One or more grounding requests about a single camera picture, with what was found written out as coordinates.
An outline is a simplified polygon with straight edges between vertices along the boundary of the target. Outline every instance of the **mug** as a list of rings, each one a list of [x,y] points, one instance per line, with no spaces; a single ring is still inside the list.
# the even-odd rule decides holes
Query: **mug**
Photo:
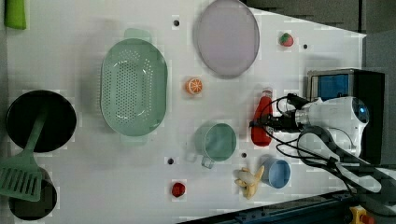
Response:
[[[215,161],[226,161],[236,148],[236,134],[225,123],[207,123],[195,134],[195,146],[204,154],[201,164],[211,169]]]
[[[286,161],[271,157],[265,160],[262,165],[264,166],[262,182],[276,189],[281,189],[288,184],[290,166]]]

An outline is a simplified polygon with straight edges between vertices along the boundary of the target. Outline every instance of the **white table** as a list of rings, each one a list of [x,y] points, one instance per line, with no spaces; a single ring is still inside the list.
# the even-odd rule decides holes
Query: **white table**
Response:
[[[27,1],[28,30],[7,30],[10,102],[27,91],[52,90],[65,96],[78,114],[70,142],[36,155],[59,197],[42,223],[177,223],[344,188],[332,175],[286,158],[289,184],[273,189],[262,183],[248,201],[235,185],[234,173],[243,166],[255,171],[263,155],[282,158],[275,141],[254,147],[250,140],[248,121],[262,88],[273,87],[275,97],[302,94],[304,76],[311,69],[361,68],[363,35],[252,9],[261,32],[258,58],[242,76],[219,79],[193,44],[194,22],[210,2]],[[180,20],[178,28],[175,19]],[[164,121],[143,146],[121,139],[99,107],[102,60],[130,27],[151,32],[169,69]],[[283,32],[295,37],[292,48],[278,45]],[[193,76],[202,78],[205,89],[191,98],[182,88]],[[210,119],[229,123],[239,136],[233,156],[212,170],[201,166],[202,156],[192,143],[196,129]],[[11,149],[18,147],[11,143]],[[168,165],[168,158],[176,164]],[[175,180],[187,187],[178,200],[170,194]]]

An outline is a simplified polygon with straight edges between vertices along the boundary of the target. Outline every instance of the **green colander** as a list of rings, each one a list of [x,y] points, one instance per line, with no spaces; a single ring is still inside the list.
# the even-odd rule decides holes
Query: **green colander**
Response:
[[[103,61],[101,108],[113,130],[143,136],[165,116],[167,66],[149,33],[128,29],[125,36]]]

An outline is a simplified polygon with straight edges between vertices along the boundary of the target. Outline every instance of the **green object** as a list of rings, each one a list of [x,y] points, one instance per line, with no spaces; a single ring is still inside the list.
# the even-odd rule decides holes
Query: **green object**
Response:
[[[26,29],[26,18],[24,0],[6,0],[6,27],[24,30]]]
[[[288,33],[283,34],[283,35],[280,37],[280,43],[281,43],[281,44],[286,43],[286,41],[289,40],[289,37],[290,37],[290,35],[289,35]]]
[[[211,169],[215,161],[226,161],[233,155],[236,134],[228,124],[209,122],[198,129],[195,146],[204,154],[201,164]]]
[[[143,136],[165,116],[167,66],[148,32],[129,29],[125,35],[103,61],[101,108],[113,130]]]
[[[35,144],[47,118],[47,108],[43,107],[35,120],[25,149],[20,154],[0,162],[0,194],[30,202],[40,200],[40,167],[33,156]]]

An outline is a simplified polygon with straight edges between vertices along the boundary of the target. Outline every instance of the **black pan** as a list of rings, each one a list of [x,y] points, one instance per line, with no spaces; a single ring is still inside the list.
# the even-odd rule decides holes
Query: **black pan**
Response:
[[[49,114],[35,152],[49,152],[63,146],[74,133],[76,112],[62,95],[53,91],[30,91],[20,96],[7,112],[7,132],[12,141],[24,148],[35,123],[35,117],[43,104]]]

